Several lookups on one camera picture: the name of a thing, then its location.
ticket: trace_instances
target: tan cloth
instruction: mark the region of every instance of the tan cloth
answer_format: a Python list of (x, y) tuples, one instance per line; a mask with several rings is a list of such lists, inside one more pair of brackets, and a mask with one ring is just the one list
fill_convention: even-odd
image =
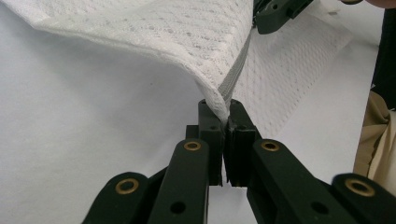
[(354, 173), (368, 176), (396, 195), (396, 113), (370, 92)]

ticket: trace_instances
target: perforated fabric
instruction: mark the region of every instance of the perforated fabric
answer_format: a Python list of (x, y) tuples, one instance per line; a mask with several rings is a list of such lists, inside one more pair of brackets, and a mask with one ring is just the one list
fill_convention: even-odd
[[(219, 92), (247, 43), (253, 1), (246, 0), (1, 0), (33, 27), (134, 50), (176, 63), (196, 80), (223, 121)], [(313, 4), (272, 35), (253, 31), (234, 97), (271, 136), (349, 37)]]
[(263, 136), (275, 137), (350, 38), (321, 5), (276, 33), (253, 32), (233, 98), (244, 104)]

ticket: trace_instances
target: textured fabric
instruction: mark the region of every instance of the textured fabric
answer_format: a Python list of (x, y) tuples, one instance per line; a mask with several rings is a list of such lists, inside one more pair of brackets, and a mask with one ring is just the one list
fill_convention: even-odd
[[(1, 0), (39, 30), (79, 36), (175, 63), (223, 121), (219, 87), (247, 43), (253, 1)], [(350, 36), (316, 1), (272, 35), (253, 31), (235, 98), (274, 136)]]

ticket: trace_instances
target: brass screw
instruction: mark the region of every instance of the brass screw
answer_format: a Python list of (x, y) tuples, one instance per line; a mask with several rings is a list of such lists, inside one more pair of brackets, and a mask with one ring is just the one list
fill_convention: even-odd
[(364, 197), (373, 197), (375, 195), (375, 190), (370, 185), (365, 182), (349, 178), (346, 180), (346, 187), (350, 189), (352, 192), (357, 193)]
[[(125, 188), (125, 186), (123, 186), (124, 184), (132, 184), (131, 187), (129, 188)], [(121, 180), (117, 185), (116, 185), (116, 192), (118, 194), (130, 194), (134, 191), (137, 190), (137, 188), (139, 188), (139, 181), (137, 181), (134, 178), (128, 178), (128, 179), (123, 179)]]
[(262, 142), (262, 148), (268, 151), (278, 151), (279, 150), (279, 145), (275, 142), (271, 141), (264, 141)]
[(186, 148), (189, 151), (195, 151), (201, 148), (201, 144), (198, 142), (188, 142), (184, 144), (184, 148)]

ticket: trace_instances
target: white cloth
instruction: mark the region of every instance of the white cloth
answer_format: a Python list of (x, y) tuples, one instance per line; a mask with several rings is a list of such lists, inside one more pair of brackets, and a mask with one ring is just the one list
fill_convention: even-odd
[[(342, 23), (380, 29), (375, 8), (342, 7)], [(197, 122), (203, 95), (184, 68), (34, 30), (3, 4), (0, 38), (2, 224), (80, 223), (112, 176), (155, 174)], [(351, 171), (376, 52), (365, 41), (344, 48), (276, 137), (326, 182)], [(256, 222), (245, 191), (209, 194), (209, 224)]]
[[(253, 1), (2, 1), (36, 29), (134, 50), (183, 67), (216, 115), (227, 119), (228, 107), (218, 88), (247, 41)], [(265, 136), (279, 131), (350, 39), (346, 30), (329, 23), (327, 11), (315, 3), (273, 35), (253, 33), (234, 98), (247, 105)]]

